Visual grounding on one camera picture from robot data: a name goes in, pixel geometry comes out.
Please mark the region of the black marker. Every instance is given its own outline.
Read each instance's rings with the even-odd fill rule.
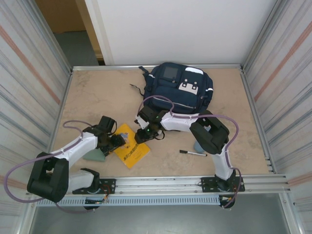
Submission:
[[[200,154],[200,153],[190,152],[190,151],[186,151],[186,150],[180,150],[180,153],[181,154],[191,154],[191,155],[199,155],[199,156],[207,157],[207,154]]]

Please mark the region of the doorway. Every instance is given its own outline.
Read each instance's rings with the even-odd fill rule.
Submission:
[[[35,0],[70,65],[105,65],[84,0]]]

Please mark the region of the navy backpack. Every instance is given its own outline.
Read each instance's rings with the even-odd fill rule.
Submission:
[[[174,113],[196,114],[207,109],[213,96],[213,81],[207,73],[194,67],[165,62],[149,73],[142,66],[146,86],[143,97],[161,95],[174,104]],[[169,110],[169,101],[153,97],[145,101],[155,111]]]

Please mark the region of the gray floor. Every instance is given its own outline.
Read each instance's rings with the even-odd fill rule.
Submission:
[[[240,195],[229,210],[219,206],[100,207],[67,214],[39,207],[32,234],[289,234],[278,195]]]
[[[86,31],[54,33],[71,66],[98,66]]]

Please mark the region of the backpack pocket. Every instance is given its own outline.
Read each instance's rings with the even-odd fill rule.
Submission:
[[[204,72],[194,67],[187,67],[183,71],[179,90],[198,95],[201,93],[201,87],[204,81]]]
[[[156,88],[154,95],[161,95],[170,99],[175,105],[173,109],[174,113],[191,114],[196,109],[197,96],[195,94],[175,88],[159,86]],[[152,98],[152,104],[163,110],[170,110],[172,106],[169,101],[158,97]]]
[[[158,77],[158,84],[176,88],[180,83],[183,66],[166,62],[161,65],[161,70]]]

